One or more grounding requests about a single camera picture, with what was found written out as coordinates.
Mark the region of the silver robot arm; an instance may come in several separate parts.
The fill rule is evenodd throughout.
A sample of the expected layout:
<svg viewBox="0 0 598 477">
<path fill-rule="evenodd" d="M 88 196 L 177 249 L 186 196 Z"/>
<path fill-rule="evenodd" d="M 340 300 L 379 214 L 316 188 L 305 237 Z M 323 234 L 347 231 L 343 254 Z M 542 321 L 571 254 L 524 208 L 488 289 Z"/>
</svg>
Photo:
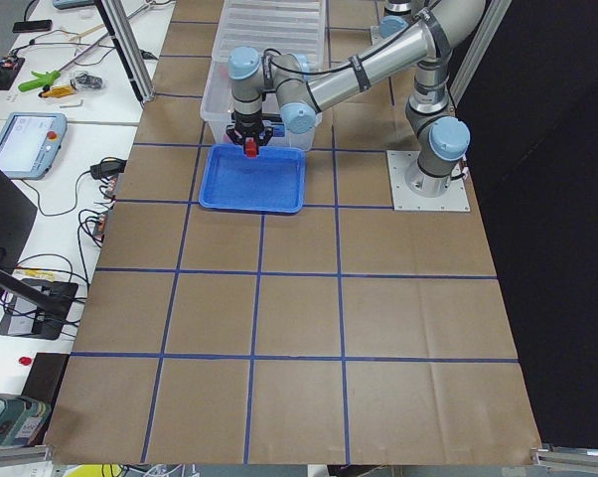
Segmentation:
<svg viewBox="0 0 598 477">
<path fill-rule="evenodd" d="M 314 128 L 319 113 L 415 67 L 405 115 L 420 152 L 407 168 L 405 181 L 421 197 L 439 197 L 456 180 L 454 168 L 471 141 L 468 126 L 448 112 L 448 64 L 454 48 L 478 26 L 485 8 L 483 1 L 425 3 L 400 30 L 321 72 L 312 71 L 295 54 L 235 48 L 228 58 L 234 122 L 225 133 L 246 155 L 254 156 L 273 135 L 262 119 L 266 94 L 276 96 L 286 130 L 303 134 Z"/>
<path fill-rule="evenodd" d="M 266 95 L 276 96 L 285 130 L 304 134 L 315 127 L 319 113 L 422 60 L 434 43 L 431 29 L 414 21 L 413 13 L 412 1 L 386 1 L 378 23 L 381 40 L 326 71 L 313 71 L 301 56 L 270 48 L 263 53 L 252 47 L 233 49 L 227 67 L 233 122 L 225 128 L 226 136 L 254 157 L 273 137 L 263 119 Z"/>
</svg>

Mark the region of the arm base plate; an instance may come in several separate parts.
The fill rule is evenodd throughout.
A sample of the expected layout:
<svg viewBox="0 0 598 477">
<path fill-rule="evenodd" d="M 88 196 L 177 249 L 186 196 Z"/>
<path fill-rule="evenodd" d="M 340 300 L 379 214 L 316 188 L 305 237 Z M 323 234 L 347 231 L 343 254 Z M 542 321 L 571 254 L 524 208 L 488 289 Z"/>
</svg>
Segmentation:
<svg viewBox="0 0 598 477">
<path fill-rule="evenodd" d="M 383 36 L 380 34 L 379 26 L 370 26 L 371 44 L 374 45 L 383 40 Z"/>
<path fill-rule="evenodd" d="M 469 213 L 460 166 L 447 177 L 433 178 L 419 168 L 418 156 L 419 151 L 386 151 L 393 208 L 397 212 Z"/>
</svg>

